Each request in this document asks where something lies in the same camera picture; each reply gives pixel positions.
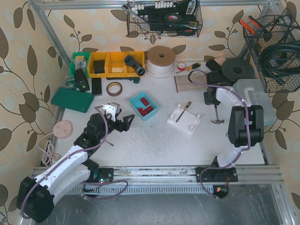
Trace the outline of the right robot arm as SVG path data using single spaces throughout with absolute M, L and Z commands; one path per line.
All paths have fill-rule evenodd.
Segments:
M 194 71 L 199 71 L 206 75 L 202 70 L 195 69 Z M 248 151 L 251 147 L 263 140 L 263 107 L 261 105 L 251 105 L 235 92 L 234 88 L 193 81 L 191 75 L 194 71 L 191 71 L 186 78 L 190 84 L 214 88 L 216 90 L 216 100 L 232 106 L 227 132 L 230 144 L 227 145 L 221 154 L 215 156 L 210 167 L 204 169 L 200 173 L 200 176 L 202 176 L 202 174 L 208 170 L 228 170 L 235 167 L 236 161 L 243 152 Z M 147 107 L 143 105 L 144 108 L 142 108 L 142 93 L 143 92 L 130 98 L 129 102 L 132 108 L 138 112 L 145 121 L 145 119 L 150 118 L 150 114 L 158 107 L 154 107 L 149 112 L 146 110 L 149 108 L 148 105 Z M 167 123 L 184 131 L 186 134 L 192 135 L 200 124 L 200 115 L 195 116 L 188 113 L 187 115 L 182 116 L 190 105 L 191 102 L 188 102 L 185 108 L 182 109 L 179 104 L 168 118 Z

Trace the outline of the small file yellow handle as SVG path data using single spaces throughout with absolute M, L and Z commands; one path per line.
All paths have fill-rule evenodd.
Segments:
M 183 113 L 189 108 L 190 105 L 191 105 L 191 101 L 189 101 L 189 102 L 186 104 L 184 110 L 182 111 L 182 113 L 180 114 L 180 116 L 177 118 L 176 122 L 178 122 L 178 121 L 180 120 L 180 118 L 182 117 Z

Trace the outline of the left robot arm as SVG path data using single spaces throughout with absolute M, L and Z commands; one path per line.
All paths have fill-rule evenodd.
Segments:
M 131 114 L 119 120 L 119 105 L 108 104 L 101 108 L 104 112 L 99 106 L 95 107 L 97 113 L 91 115 L 82 134 L 64 156 L 35 178 L 23 179 L 16 201 L 22 218 L 43 222 L 58 201 L 80 183 L 99 187 L 115 183 L 101 176 L 99 165 L 91 156 L 112 131 L 128 131 L 135 116 Z

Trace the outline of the small hammer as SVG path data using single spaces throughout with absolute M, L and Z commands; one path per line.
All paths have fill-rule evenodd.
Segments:
M 220 120 L 219 116 L 218 116 L 218 106 L 214 105 L 214 109 L 215 109 L 215 114 L 216 114 L 216 120 L 212 120 L 211 122 L 214 123 L 214 124 L 217 124 L 217 125 L 223 124 L 224 120 Z

